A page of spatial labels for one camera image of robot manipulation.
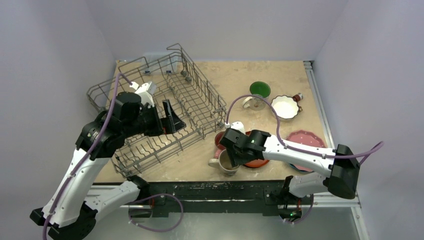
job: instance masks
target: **metal wire basket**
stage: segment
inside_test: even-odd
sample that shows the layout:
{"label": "metal wire basket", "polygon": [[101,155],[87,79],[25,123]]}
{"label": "metal wire basket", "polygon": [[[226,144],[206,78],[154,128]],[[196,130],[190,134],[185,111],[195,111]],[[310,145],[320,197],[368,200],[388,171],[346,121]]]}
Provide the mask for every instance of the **metal wire basket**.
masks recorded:
{"label": "metal wire basket", "polygon": [[[187,127],[169,135],[136,135],[128,138],[125,146],[117,150],[112,158],[115,171],[124,178],[140,174],[224,127],[224,99],[180,44],[166,49],[172,52],[150,62],[146,57],[140,57],[120,65],[118,70],[140,85],[154,82],[157,88],[153,99],[159,117],[164,117],[165,111],[158,103],[168,99]],[[108,108],[114,81],[115,77],[88,89],[88,99],[97,111]],[[118,92],[123,91],[134,90],[121,79]]]}

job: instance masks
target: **white wall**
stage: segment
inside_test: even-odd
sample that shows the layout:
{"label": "white wall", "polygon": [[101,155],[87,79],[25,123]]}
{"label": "white wall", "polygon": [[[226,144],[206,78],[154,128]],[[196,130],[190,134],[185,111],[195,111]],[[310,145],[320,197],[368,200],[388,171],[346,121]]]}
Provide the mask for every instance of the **white wall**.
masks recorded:
{"label": "white wall", "polygon": [[350,0],[313,64],[336,142],[362,165],[372,240],[423,239],[424,1]]}
{"label": "white wall", "polygon": [[29,218],[66,171],[92,121],[87,89],[115,66],[84,0],[2,1],[0,239],[41,239]]}
{"label": "white wall", "polygon": [[115,58],[180,43],[198,60],[312,60],[347,2],[86,1]]}

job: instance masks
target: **white cup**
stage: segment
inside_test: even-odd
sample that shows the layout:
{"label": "white cup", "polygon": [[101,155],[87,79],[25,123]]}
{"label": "white cup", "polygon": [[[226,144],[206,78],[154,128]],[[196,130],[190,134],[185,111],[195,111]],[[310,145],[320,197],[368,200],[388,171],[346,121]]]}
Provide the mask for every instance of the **white cup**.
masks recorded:
{"label": "white cup", "polygon": [[213,168],[219,169],[225,176],[233,176],[239,169],[239,165],[232,167],[231,160],[228,156],[227,150],[222,150],[217,158],[210,159],[207,164]]}
{"label": "white cup", "polygon": [[[259,96],[268,101],[268,97],[271,94],[271,88],[267,83],[263,81],[255,81],[250,85],[249,92],[252,95]],[[264,109],[267,104],[260,98],[249,96],[246,97],[246,99],[243,101],[242,106],[245,109],[250,108],[252,110],[259,111]]]}

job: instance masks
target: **white bowl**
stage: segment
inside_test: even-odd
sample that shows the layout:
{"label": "white bowl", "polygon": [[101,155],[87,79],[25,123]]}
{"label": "white bowl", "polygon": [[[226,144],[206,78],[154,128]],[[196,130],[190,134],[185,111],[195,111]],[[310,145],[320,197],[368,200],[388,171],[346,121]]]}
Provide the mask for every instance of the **white bowl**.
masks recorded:
{"label": "white bowl", "polygon": [[287,95],[276,96],[271,103],[280,120],[290,120],[296,117],[302,109],[298,103]]}

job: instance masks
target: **cup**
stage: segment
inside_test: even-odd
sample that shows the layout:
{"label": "cup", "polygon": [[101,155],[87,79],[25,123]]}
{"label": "cup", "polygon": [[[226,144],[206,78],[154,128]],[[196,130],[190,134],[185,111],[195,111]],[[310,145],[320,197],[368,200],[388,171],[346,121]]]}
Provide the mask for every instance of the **cup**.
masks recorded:
{"label": "cup", "polygon": [[215,136],[215,146],[220,149],[220,150],[224,150],[225,146],[220,144],[221,139],[224,136],[225,131],[221,131],[219,132],[216,136]]}
{"label": "cup", "polygon": [[[250,94],[260,96],[265,100],[268,100],[268,97],[271,94],[270,86],[263,81],[255,81],[252,83],[249,91]],[[243,101],[243,108],[250,108],[255,111],[264,109],[266,105],[267,104],[262,99],[252,96],[247,97]]]}
{"label": "cup", "polygon": [[231,160],[228,156],[227,150],[222,150],[217,158],[210,159],[207,164],[213,168],[219,169],[221,173],[223,173],[227,177],[231,177],[234,174],[236,174],[237,170],[239,169],[239,166],[232,167],[231,166]]}

